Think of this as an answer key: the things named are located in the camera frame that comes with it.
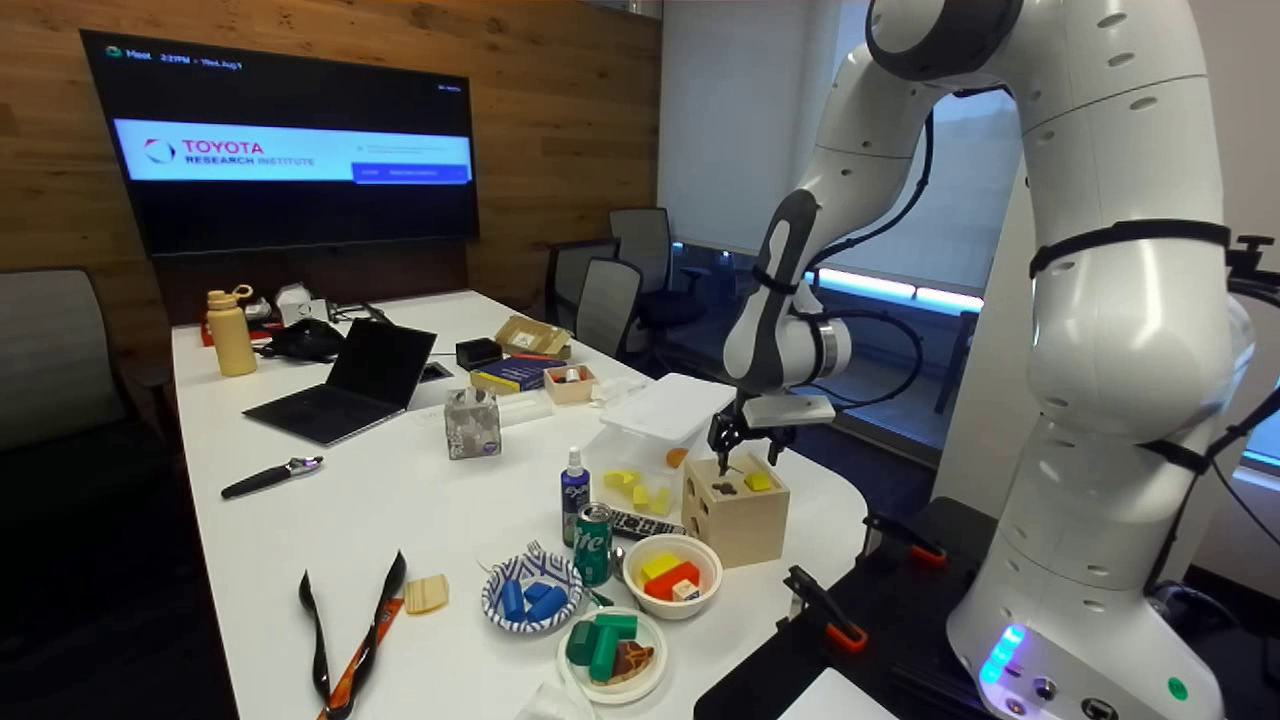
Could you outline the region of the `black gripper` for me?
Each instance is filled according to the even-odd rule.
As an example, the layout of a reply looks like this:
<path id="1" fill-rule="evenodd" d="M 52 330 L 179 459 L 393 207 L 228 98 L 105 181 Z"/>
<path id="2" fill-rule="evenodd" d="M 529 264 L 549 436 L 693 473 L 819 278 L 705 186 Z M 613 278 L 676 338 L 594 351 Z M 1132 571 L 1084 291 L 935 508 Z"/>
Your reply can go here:
<path id="1" fill-rule="evenodd" d="M 764 439 L 769 463 L 778 459 L 788 439 L 805 424 L 826 424 L 836 417 L 836 405 L 826 398 L 811 392 L 734 392 L 707 424 L 707 444 L 717 458 L 717 473 L 723 476 L 733 463 L 733 450 L 745 439 Z"/>

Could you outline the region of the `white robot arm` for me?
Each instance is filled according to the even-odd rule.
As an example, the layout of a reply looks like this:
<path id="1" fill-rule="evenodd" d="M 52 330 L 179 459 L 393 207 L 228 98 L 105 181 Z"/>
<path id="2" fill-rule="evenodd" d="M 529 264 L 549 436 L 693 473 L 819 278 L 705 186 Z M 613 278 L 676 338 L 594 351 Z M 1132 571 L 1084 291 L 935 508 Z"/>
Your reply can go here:
<path id="1" fill-rule="evenodd" d="M 726 332 L 734 402 L 707 450 L 824 414 L 788 392 L 843 369 L 853 332 L 805 271 L 894 206 L 932 106 L 983 87 L 1015 101 L 1037 219 L 1037 429 L 949 650 L 1002 720 L 1227 720 L 1215 673 L 1149 601 L 1253 359 L 1186 0 L 869 0 Z"/>

